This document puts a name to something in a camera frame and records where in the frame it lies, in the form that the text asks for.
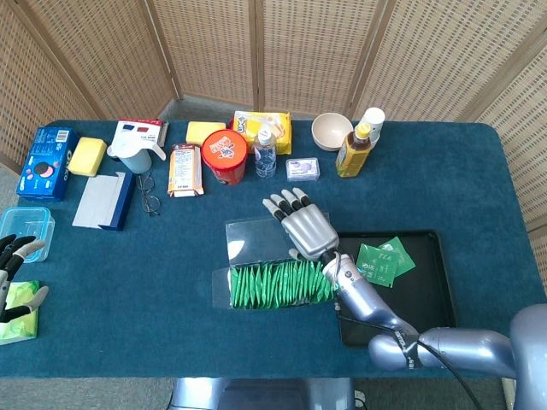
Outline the clear water bottle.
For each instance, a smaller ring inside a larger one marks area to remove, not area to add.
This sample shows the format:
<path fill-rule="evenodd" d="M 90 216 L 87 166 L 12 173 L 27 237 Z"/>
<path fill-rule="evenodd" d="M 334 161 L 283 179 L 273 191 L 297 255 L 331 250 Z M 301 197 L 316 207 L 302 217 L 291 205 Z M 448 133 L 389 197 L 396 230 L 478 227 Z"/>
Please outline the clear water bottle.
<path fill-rule="evenodd" d="M 261 178 L 270 178 L 276 171 L 276 139 L 269 125 L 264 124 L 253 146 L 256 174 Z"/>

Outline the row of green tea bags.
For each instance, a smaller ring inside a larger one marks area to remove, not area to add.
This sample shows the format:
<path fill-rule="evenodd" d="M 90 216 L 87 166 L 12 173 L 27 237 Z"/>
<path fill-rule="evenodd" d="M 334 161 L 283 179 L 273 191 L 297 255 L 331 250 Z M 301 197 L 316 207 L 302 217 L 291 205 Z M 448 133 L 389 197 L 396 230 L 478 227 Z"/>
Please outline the row of green tea bags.
<path fill-rule="evenodd" d="M 282 261 L 230 270 L 230 303 L 235 309 L 279 309 L 333 299 L 331 284 L 319 261 Z"/>

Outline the white orange cracker pack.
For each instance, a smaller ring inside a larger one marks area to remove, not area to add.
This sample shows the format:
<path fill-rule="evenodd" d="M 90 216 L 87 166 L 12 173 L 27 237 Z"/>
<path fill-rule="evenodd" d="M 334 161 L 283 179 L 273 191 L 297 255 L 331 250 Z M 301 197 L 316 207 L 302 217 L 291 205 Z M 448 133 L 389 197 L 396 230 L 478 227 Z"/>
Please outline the white orange cracker pack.
<path fill-rule="evenodd" d="M 170 197 L 202 196 L 201 148 L 193 143 L 177 143 L 169 159 L 168 195 Z"/>

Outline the green tissue pack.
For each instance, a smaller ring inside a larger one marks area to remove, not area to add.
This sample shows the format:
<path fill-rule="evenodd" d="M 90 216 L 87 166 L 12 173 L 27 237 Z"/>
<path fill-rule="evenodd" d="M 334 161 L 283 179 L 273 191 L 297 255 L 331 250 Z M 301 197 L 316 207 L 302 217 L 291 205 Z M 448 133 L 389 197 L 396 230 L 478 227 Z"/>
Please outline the green tissue pack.
<path fill-rule="evenodd" d="M 38 280 L 14 282 L 7 296 L 7 308 L 30 302 L 38 292 Z M 0 323 L 0 346 L 33 339 L 38 335 L 38 310 L 8 323 Z"/>

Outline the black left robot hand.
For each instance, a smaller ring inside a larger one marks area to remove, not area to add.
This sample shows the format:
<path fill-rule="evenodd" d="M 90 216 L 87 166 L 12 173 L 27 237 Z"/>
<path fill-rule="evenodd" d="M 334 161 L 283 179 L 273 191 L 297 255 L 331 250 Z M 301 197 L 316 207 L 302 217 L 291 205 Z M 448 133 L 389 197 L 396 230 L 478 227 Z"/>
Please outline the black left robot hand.
<path fill-rule="evenodd" d="M 7 296 L 15 274 L 25 259 L 35 251 L 42 249 L 45 241 L 35 236 L 17 237 L 10 234 L 0 239 L 0 323 L 8 323 L 36 311 L 49 293 L 47 286 L 41 287 L 33 299 L 18 307 L 6 308 Z"/>

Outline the beige bowl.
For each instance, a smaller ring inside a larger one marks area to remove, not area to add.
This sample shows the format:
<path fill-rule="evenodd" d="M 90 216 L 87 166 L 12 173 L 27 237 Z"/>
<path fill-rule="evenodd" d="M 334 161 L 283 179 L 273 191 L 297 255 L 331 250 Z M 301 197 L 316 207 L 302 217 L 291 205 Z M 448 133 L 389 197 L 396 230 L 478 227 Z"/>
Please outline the beige bowl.
<path fill-rule="evenodd" d="M 352 131 L 351 122 L 338 113 L 320 114 L 311 126 L 315 144 L 325 151 L 338 151 L 345 137 Z"/>

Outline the yellow sponge with green pad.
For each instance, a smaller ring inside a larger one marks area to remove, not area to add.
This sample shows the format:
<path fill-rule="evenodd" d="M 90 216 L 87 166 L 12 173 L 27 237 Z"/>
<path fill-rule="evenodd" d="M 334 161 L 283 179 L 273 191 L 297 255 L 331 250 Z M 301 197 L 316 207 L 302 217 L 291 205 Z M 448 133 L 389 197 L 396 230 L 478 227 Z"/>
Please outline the yellow sponge with green pad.
<path fill-rule="evenodd" d="M 95 177 L 106 149 L 102 139 L 81 137 L 68 163 L 68 171 L 73 175 Z"/>

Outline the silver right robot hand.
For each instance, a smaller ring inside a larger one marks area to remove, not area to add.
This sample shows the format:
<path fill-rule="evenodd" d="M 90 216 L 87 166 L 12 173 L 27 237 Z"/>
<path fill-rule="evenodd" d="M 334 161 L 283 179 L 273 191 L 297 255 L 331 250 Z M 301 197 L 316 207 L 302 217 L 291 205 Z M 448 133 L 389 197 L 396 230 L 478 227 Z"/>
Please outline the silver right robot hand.
<path fill-rule="evenodd" d="M 324 265 L 334 260 L 339 238 L 329 220 L 301 189 L 283 189 L 271 194 L 262 205 L 281 224 L 293 243 L 289 255 L 297 261 L 320 261 Z"/>

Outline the green tea bag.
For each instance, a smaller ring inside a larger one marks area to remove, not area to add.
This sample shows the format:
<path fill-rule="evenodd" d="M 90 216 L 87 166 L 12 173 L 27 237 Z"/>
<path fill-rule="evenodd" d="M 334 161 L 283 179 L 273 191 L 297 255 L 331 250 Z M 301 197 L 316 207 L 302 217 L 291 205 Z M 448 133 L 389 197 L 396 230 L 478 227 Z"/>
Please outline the green tea bag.
<path fill-rule="evenodd" d="M 397 272 L 397 257 L 393 251 L 362 243 L 356 267 L 369 283 L 391 288 Z"/>
<path fill-rule="evenodd" d="M 414 261 L 411 259 L 398 237 L 394 237 L 386 243 L 381 244 L 379 248 L 393 253 L 395 260 L 397 261 L 396 278 L 415 268 Z"/>

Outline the clear plastic tea box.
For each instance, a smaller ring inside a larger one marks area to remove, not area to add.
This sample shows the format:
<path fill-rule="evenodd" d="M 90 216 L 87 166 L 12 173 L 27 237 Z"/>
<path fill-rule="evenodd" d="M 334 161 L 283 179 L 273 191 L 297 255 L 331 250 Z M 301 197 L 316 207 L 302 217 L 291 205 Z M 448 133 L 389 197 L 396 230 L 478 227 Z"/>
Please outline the clear plastic tea box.
<path fill-rule="evenodd" d="M 293 243 L 274 218 L 239 220 L 226 224 L 229 265 L 212 272 L 212 305 L 235 309 L 230 303 L 230 270 L 247 265 L 296 261 L 289 255 Z"/>

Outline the white 3D glasses box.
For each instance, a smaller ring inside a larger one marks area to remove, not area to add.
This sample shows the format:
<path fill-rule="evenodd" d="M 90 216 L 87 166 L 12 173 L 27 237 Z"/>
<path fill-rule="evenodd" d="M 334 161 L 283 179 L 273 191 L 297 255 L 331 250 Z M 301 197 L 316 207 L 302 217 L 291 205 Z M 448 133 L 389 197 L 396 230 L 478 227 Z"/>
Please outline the white 3D glasses box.
<path fill-rule="evenodd" d="M 124 137 L 137 136 L 162 148 L 165 144 L 169 123 L 159 119 L 121 118 L 117 122 L 112 143 Z"/>

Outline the black plastic tray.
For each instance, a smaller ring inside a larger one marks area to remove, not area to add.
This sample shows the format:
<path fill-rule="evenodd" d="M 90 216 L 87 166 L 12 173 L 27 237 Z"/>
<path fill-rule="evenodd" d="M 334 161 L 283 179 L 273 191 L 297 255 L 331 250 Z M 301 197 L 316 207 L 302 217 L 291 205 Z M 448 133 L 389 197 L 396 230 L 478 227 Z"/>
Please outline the black plastic tray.
<path fill-rule="evenodd" d="M 340 249 L 354 258 L 358 257 L 362 244 L 378 248 L 398 237 L 415 267 L 395 278 L 392 287 L 380 284 L 373 287 L 418 332 L 456 325 L 450 282 L 435 231 L 344 232 L 339 237 Z"/>

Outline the woven rattan folding screen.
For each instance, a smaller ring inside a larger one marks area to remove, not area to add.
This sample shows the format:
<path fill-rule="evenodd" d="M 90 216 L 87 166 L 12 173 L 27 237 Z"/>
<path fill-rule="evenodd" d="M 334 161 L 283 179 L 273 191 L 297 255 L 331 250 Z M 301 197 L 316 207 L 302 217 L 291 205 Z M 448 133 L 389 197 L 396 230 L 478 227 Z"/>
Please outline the woven rattan folding screen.
<path fill-rule="evenodd" d="M 547 0 L 0 0 L 1 164 L 49 121 L 186 96 L 486 123 L 547 223 Z"/>

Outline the pale blue kettle jug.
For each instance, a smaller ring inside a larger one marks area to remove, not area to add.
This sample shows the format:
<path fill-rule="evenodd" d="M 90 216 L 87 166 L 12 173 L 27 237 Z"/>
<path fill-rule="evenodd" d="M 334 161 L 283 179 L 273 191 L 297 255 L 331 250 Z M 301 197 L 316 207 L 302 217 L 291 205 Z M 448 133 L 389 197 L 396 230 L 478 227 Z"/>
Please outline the pale blue kettle jug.
<path fill-rule="evenodd" d="M 140 137 L 120 139 L 114 141 L 107 148 L 107 154 L 111 158 L 120 160 L 135 174 L 143 174 L 150 170 L 152 166 L 150 151 L 155 153 L 162 161 L 167 158 L 165 152 L 157 143 L 143 140 Z"/>

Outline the teal table cloth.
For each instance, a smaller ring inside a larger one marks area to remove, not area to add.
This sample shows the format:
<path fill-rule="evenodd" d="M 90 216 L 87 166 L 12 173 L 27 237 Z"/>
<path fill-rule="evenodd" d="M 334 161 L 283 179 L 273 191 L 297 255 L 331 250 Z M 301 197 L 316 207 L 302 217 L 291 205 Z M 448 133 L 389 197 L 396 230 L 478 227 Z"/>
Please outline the teal table cloth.
<path fill-rule="evenodd" d="M 292 154 L 321 175 L 302 183 L 340 232 L 432 229 L 439 236 L 457 323 L 507 333 L 544 302 L 500 137 L 482 123 L 386 122 L 355 179 L 319 149 L 307 121 L 292 125 Z M 273 311 L 214 307 L 213 271 L 228 264 L 225 224 L 268 216 L 262 200 L 287 187 L 285 169 L 236 185 L 203 173 L 202 196 L 171 198 L 168 164 L 152 169 L 161 208 L 134 195 L 122 231 L 77 228 L 86 181 L 72 177 L 50 204 L 47 259 L 16 277 L 50 291 L 38 336 L 0 346 L 0 378 L 378 377 L 365 350 L 345 347 L 329 303 Z"/>

